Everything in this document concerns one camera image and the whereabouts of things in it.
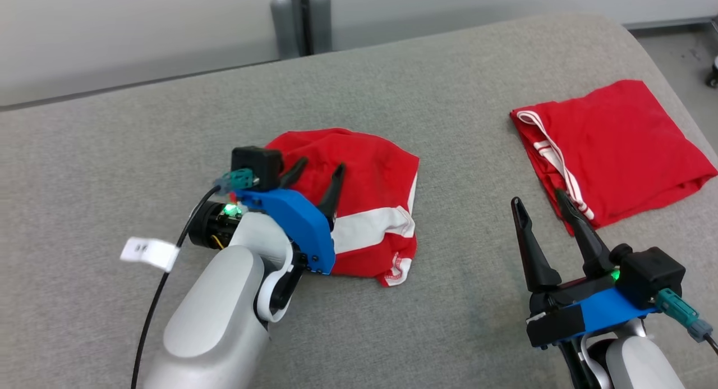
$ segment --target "teal connector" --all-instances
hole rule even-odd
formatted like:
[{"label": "teal connector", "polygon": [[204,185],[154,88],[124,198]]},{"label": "teal connector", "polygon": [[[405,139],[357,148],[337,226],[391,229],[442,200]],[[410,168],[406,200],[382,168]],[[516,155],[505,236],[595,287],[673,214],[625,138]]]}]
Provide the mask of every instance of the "teal connector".
[{"label": "teal connector", "polygon": [[656,295],[656,307],[677,320],[688,330],[688,334],[698,342],[713,333],[713,326],[698,318],[700,313],[693,309],[678,294],[670,289],[663,289]]},{"label": "teal connector", "polygon": [[220,186],[218,195],[227,195],[236,190],[246,190],[256,185],[254,173],[250,169],[239,169],[238,171],[227,172],[220,179],[215,180],[215,185]]},{"label": "teal connector", "polygon": [[659,291],[656,297],[656,307],[677,320],[685,328],[689,328],[693,322],[698,320],[698,312],[670,289]]}]

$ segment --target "red fabric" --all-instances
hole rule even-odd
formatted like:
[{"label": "red fabric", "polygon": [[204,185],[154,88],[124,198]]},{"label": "red fabric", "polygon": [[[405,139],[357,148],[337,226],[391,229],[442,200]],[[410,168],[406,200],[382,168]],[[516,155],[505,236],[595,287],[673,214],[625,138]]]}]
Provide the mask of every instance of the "red fabric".
[{"label": "red fabric", "polygon": [[[267,148],[282,151],[285,169],[294,166],[300,157],[309,159],[292,189],[315,205],[324,195],[331,174],[344,162],[346,172],[337,218],[385,207],[409,211],[408,197],[418,170],[418,157],[386,139],[339,128],[290,131],[274,139]],[[415,252],[416,235],[405,238],[387,233],[378,244],[337,253],[332,274],[377,277],[386,286],[387,277],[393,276],[395,258],[413,259]]]},{"label": "red fabric", "polygon": [[538,113],[546,133],[561,149],[595,215],[591,223],[596,228],[666,207],[718,174],[643,82],[621,80],[582,98],[511,111],[533,169],[559,216],[554,190],[566,190],[567,185],[534,148],[546,136],[538,126],[519,120],[517,113],[524,110]]}]

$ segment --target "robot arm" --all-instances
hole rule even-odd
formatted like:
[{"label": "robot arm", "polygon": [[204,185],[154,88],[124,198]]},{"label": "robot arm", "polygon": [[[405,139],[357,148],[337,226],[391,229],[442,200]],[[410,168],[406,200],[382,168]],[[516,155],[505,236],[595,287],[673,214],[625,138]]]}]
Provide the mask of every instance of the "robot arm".
[{"label": "robot arm", "polygon": [[167,323],[144,387],[248,387],[269,342],[254,310],[265,270],[244,246],[220,251]]},{"label": "robot arm", "polygon": [[[659,248],[634,253],[620,244],[608,251],[565,192],[557,190],[556,200],[584,259],[585,277],[565,283],[542,253],[523,203],[518,197],[511,200],[531,292],[526,319],[531,345],[542,350],[558,346],[576,389],[682,389],[664,354],[646,338],[642,319],[664,312],[696,341],[713,343],[710,325],[680,299],[685,267]],[[617,338],[587,346],[588,338],[604,333]]]},{"label": "robot arm", "polygon": [[190,240],[221,251],[182,300],[164,330],[144,383],[148,389],[248,387],[269,343],[269,323],[289,307],[302,272],[329,274],[344,166],[316,207],[287,190],[307,164],[280,177],[277,151],[237,148],[232,172],[216,182],[236,204],[207,202],[190,226]]}]

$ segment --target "folded red shirt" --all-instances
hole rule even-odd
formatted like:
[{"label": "folded red shirt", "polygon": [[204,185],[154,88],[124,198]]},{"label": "folded red shirt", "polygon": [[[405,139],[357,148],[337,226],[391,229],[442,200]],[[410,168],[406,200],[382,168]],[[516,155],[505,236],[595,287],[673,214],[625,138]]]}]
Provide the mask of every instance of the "folded red shirt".
[{"label": "folded red shirt", "polygon": [[556,213],[554,190],[566,190],[596,228],[666,207],[718,174],[639,80],[510,116]]},{"label": "folded red shirt", "polygon": [[376,277],[384,286],[406,280],[416,252],[411,209],[418,157],[379,136],[339,128],[287,132],[267,148],[282,151],[285,169],[309,159],[291,189],[315,205],[334,169],[346,165],[332,231],[332,274]]}]

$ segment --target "white wall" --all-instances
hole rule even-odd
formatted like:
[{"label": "white wall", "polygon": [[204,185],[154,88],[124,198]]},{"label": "white wall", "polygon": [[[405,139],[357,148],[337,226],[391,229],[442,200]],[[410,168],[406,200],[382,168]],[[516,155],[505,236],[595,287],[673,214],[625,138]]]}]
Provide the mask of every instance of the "white wall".
[{"label": "white wall", "polygon": [[[0,106],[273,61],[271,0],[0,0]],[[624,24],[718,0],[332,0],[334,49],[555,11]]]},{"label": "white wall", "polygon": [[633,24],[718,16],[718,0],[332,0],[332,36],[350,49],[559,11]]},{"label": "white wall", "polygon": [[0,106],[277,59],[271,0],[0,0]]}]

